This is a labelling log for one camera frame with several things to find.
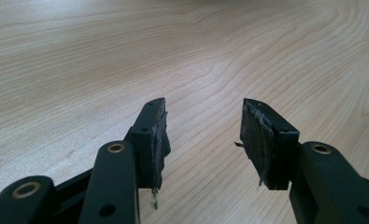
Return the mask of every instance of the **light wood surface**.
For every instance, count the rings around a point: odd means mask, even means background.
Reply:
[[[142,223],[294,223],[234,145],[243,98],[369,178],[369,0],[0,0],[0,190],[89,169],[158,97],[172,153]]]

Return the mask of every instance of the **black linkage arm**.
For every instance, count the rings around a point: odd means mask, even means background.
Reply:
[[[240,139],[269,189],[287,189],[298,223],[369,223],[369,180],[337,149],[298,143],[299,132],[269,105],[245,99]]]
[[[161,188],[170,153],[164,98],[146,103],[124,141],[103,145],[93,169],[54,187],[28,176],[0,193],[0,223],[139,223],[138,188]]]

